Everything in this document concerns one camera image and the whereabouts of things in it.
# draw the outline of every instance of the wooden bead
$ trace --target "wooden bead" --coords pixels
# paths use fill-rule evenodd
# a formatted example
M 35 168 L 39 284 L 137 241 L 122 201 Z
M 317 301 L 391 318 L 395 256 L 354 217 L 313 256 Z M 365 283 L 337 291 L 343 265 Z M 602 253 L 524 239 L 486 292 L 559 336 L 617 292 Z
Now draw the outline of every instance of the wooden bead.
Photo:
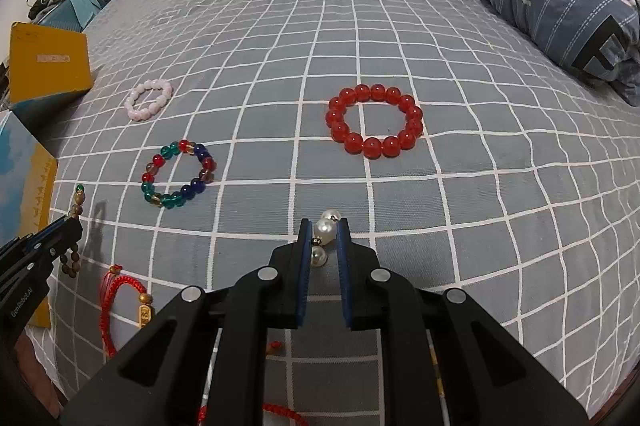
M 202 170 L 200 170 L 200 173 L 198 174 L 198 178 L 202 182 L 209 183 L 209 182 L 211 182 L 213 180 L 213 171 L 212 170 L 207 170 L 206 168 L 203 168 Z

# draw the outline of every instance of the pearl bracelet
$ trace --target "pearl bracelet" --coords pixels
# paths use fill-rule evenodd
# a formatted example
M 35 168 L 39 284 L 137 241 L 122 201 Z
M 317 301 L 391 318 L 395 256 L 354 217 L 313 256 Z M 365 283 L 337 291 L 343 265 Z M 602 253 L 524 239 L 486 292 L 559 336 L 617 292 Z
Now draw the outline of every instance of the pearl bracelet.
M 143 108 L 142 110 L 135 110 L 133 105 L 136 102 L 136 99 L 142 94 L 145 90 L 162 90 L 162 94 L 160 94 L 154 102 L 152 102 L 148 108 Z M 154 116 L 158 112 L 160 112 L 160 108 L 165 106 L 169 99 L 171 99 L 172 94 L 174 93 L 174 88 L 171 86 L 171 83 L 163 80 L 146 80 L 144 83 L 139 83 L 136 88 L 134 88 L 129 97 L 124 102 L 124 107 L 127 110 L 127 115 L 130 120 L 140 121 L 147 120 L 149 117 Z
M 337 210 L 326 210 L 314 224 L 314 237 L 311 248 L 311 266 L 322 267 L 327 255 L 324 247 L 338 236 L 338 220 L 342 217 Z

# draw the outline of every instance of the bed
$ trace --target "bed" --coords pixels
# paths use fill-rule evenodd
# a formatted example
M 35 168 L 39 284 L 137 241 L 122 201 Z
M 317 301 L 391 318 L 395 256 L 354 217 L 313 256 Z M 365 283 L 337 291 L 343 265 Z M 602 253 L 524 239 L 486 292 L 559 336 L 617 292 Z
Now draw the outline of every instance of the bed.
M 95 86 L 40 136 L 59 161 L 50 218 L 76 183 L 87 194 L 82 271 L 55 269 L 54 327 L 32 332 L 68 396 L 104 362 L 108 266 L 159 309 L 185 285 L 233 284 L 328 208 L 414 285 L 465 288 L 590 415 L 638 360 L 638 109 L 562 72 L 483 0 L 113 0 L 86 33 Z M 127 93 L 158 78 L 171 101 L 130 121 Z M 331 141 L 326 102 L 358 82 L 419 100 L 413 150 L 368 161 Z M 403 124 L 382 104 L 346 120 L 369 136 Z M 158 210 L 139 175 L 184 136 L 209 148 L 215 182 Z M 156 186 L 189 181 L 188 159 Z M 268 358 L 265 400 L 313 425 L 381 424 L 380 338 L 344 329 L 328 251 L 303 328 L 271 334 L 286 348 Z M 118 292 L 116 346 L 136 332 L 134 298 Z

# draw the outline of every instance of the green bead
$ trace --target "green bead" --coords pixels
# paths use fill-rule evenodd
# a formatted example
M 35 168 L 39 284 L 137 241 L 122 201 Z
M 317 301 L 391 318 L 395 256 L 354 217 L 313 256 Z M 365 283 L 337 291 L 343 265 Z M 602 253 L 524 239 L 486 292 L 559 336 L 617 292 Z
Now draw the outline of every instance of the green bead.
M 175 206 L 174 200 L 169 193 L 162 195 L 162 205 L 168 210 Z
M 184 200 L 182 199 L 182 195 L 180 191 L 174 191 L 171 194 L 171 200 L 174 202 L 174 205 L 181 208 L 184 206 Z

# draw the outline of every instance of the red bead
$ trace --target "red bead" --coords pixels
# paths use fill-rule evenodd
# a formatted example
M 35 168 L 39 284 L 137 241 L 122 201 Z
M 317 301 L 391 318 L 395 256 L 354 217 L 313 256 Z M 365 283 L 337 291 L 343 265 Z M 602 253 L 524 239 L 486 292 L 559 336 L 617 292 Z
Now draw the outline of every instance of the red bead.
M 369 137 L 362 145 L 362 152 L 367 159 L 377 159 L 382 155 L 382 143 L 377 137 Z
M 414 98 L 405 94 L 404 96 L 400 97 L 400 100 L 398 101 L 398 108 L 400 109 L 400 112 L 406 112 L 409 108 L 414 106 L 414 104 Z
M 359 133 L 350 133 L 344 140 L 344 149 L 349 153 L 362 151 L 362 136 Z
M 390 86 L 386 90 L 386 102 L 388 102 L 388 104 L 398 104 L 401 96 L 402 92 L 400 92 L 400 89 L 396 86 Z
M 356 86 L 355 90 L 356 90 L 356 98 L 358 99 L 358 101 L 360 102 L 369 101 L 369 98 L 371 96 L 371 90 L 367 85 L 363 85 L 362 83 L 360 83 L 358 86 Z
M 324 116 L 324 120 L 326 121 L 326 125 L 331 128 L 334 122 L 342 121 L 342 114 L 337 110 L 329 110 Z
M 385 157 L 398 157 L 400 155 L 400 140 L 390 135 L 382 142 L 382 153 Z
M 338 97 L 329 99 L 329 108 L 341 114 L 347 111 L 347 106 L 344 104 L 344 101 Z
M 415 146 L 415 135 L 407 130 L 401 130 L 398 134 L 398 141 L 400 142 L 400 148 L 410 150 Z
M 422 119 L 422 109 L 419 106 L 412 106 L 406 112 L 405 119 Z
M 216 163 L 213 161 L 213 157 L 205 157 L 202 159 L 200 164 L 202 164 L 202 167 L 205 170 L 213 170 L 216 168 Z
M 353 106 L 356 104 L 356 91 L 353 88 L 343 88 L 340 91 L 340 99 L 342 99 L 347 106 Z
M 384 101 L 385 98 L 386 98 L 385 85 L 380 85 L 380 83 L 376 83 L 371 87 L 371 99 L 373 101 Z
M 331 138 L 335 142 L 344 142 L 349 132 L 349 125 L 343 121 L 334 122 L 331 125 Z
M 410 119 L 407 121 L 406 126 L 404 127 L 408 132 L 413 133 L 416 137 L 420 137 L 422 135 L 422 131 L 424 130 L 424 125 L 420 119 Z

